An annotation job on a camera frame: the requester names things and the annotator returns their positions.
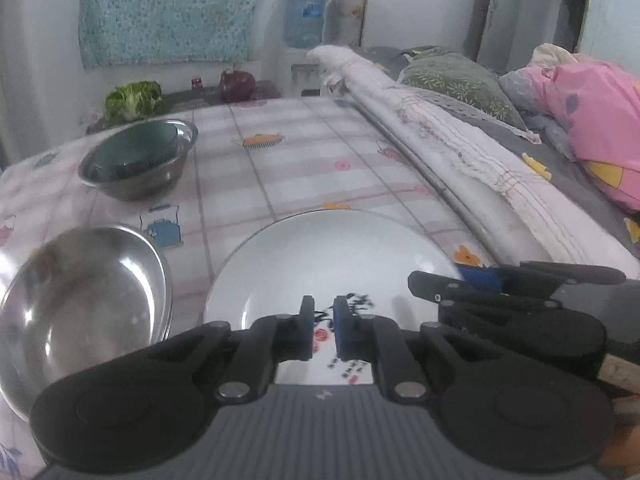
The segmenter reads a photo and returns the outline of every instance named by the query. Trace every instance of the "green bowl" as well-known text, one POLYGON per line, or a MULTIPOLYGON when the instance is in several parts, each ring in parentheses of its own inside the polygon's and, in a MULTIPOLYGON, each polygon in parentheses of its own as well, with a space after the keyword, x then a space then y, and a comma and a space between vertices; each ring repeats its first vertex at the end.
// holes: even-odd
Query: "green bowl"
POLYGON ((95 149, 93 173, 102 182, 130 178, 174 158, 178 146, 178 129, 173 124, 134 124, 95 149))

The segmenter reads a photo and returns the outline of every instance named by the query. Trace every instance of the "plaid tablecloth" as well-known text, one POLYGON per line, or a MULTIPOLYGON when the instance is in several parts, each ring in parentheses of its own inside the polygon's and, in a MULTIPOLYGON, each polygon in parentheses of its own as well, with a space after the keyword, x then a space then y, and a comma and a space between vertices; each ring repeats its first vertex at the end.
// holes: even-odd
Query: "plaid tablecloth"
MULTIPOLYGON (((434 189, 345 102, 271 100, 171 117, 192 121, 200 137, 177 186, 146 201, 119 202, 78 179, 85 153, 115 130, 4 172, 0 292, 34 250, 61 232, 123 222, 164 247, 175 334, 201 322, 215 273, 242 241, 274 221, 319 208, 373 211, 428 234, 456 261, 492 263, 434 189), (273 136, 274 145, 242 145, 258 135, 273 136)), ((0 479, 30 478, 42 467, 28 426, 0 399, 0 479)))

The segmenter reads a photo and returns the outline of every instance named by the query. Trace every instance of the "silver screw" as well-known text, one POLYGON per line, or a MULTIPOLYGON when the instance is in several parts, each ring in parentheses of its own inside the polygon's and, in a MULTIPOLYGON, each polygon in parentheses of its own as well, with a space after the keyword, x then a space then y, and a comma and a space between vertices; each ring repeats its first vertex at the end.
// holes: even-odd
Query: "silver screw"
POLYGON ((247 395, 251 389, 248 384, 240 383, 238 381, 231 381, 228 383, 220 384, 218 393, 225 399, 242 399, 247 395))
POLYGON ((228 321, 212 321, 209 324, 211 326, 215 326, 216 328, 231 328, 231 325, 228 321))
POLYGON ((424 384, 414 383, 413 381, 398 383, 394 390, 396 394, 403 399, 420 399, 420 397, 427 393, 427 388, 424 384))

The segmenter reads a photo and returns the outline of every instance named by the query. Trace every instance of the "lettuce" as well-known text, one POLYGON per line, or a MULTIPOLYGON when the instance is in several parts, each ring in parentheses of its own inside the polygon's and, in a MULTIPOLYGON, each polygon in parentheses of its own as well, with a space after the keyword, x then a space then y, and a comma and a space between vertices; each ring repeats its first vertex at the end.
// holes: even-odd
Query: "lettuce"
POLYGON ((155 81, 118 86, 104 101, 107 123, 129 122, 165 112, 162 89, 155 81))

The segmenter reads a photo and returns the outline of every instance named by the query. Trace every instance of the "stainless steel bowl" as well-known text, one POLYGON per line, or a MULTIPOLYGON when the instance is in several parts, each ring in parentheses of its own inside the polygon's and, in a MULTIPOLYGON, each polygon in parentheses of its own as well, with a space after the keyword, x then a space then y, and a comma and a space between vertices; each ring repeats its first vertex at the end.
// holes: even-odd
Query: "stainless steel bowl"
POLYGON ((177 155, 144 173, 120 180, 101 180, 94 168, 94 148, 78 166, 78 176, 88 186, 97 187, 101 192, 119 200, 138 200, 153 195, 178 181, 184 171, 187 153, 198 139, 198 129, 194 124, 177 120, 163 120, 178 129, 177 155))
POLYGON ((20 268, 0 306, 0 390, 27 420, 36 396, 69 374, 166 338, 169 267, 139 231, 62 233, 20 268))

